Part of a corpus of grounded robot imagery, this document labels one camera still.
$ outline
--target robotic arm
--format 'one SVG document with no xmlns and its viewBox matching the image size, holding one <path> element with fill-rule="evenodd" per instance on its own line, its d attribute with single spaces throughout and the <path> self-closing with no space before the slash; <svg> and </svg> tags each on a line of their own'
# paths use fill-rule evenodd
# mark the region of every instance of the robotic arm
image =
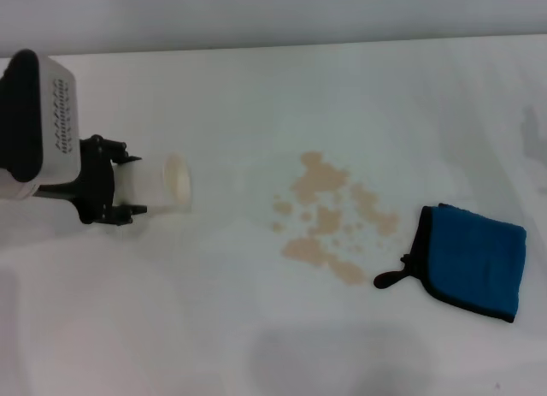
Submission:
<svg viewBox="0 0 547 396">
<path fill-rule="evenodd" d="M 79 139 L 76 82 L 63 66 L 31 50 L 15 54 L 0 79 L 0 198 L 65 199 L 85 224 L 125 225 L 143 205 L 114 202 L 114 164 L 126 144 Z"/>
</svg>

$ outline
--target white table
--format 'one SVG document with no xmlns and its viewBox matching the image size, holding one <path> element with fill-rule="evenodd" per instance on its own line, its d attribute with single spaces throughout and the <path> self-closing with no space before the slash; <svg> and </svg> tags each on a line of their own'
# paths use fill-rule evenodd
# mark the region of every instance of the white table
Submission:
<svg viewBox="0 0 547 396">
<path fill-rule="evenodd" d="M 81 137 L 181 152 L 194 204 L 125 228 L 0 204 L 0 394 L 543 395 L 546 59 L 540 36 L 59 57 Z M 283 257 L 301 223 L 272 232 L 272 203 L 294 203 L 305 151 L 399 214 L 382 247 L 365 227 L 364 253 L 340 254 L 370 279 L 398 267 L 423 204 L 523 225 L 515 324 Z"/>
</svg>

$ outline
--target blue towel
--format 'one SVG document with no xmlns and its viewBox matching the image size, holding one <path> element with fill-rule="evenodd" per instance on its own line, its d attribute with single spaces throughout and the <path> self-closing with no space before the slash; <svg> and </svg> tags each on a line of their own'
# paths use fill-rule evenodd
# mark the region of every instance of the blue towel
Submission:
<svg viewBox="0 0 547 396">
<path fill-rule="evenodd" d="M 506 322 L 515 319 L 526 231 L 441 204 L 424 207 L 402 271 L 374 280 L 384 289 L 412 275 L 434 298 Z"/>
</svg>

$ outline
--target white wall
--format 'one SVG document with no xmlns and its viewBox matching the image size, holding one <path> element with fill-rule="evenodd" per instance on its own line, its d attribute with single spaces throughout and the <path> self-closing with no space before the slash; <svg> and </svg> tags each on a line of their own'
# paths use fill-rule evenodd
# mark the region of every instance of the white wall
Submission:
<svg viewBox="0 0 547 396">
<path fill-rule="evenodd" d="M 0 55 L 545 33 L 547 0 L 0 0 Z"/>
</svg>

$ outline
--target plastic cup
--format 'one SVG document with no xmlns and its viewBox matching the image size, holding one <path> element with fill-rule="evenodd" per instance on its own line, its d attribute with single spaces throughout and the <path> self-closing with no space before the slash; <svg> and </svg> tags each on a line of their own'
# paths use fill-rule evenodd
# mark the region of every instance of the plastic cup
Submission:
<svg viewBox="0 0 547 396">
<path fill-rule="evenodd" d="M 191 200 L 190 173 L 178 154 L 117 165 L 114 180 L 115 204 L 146 205 L 151 211 L 185 207 Z"/>
</svg>

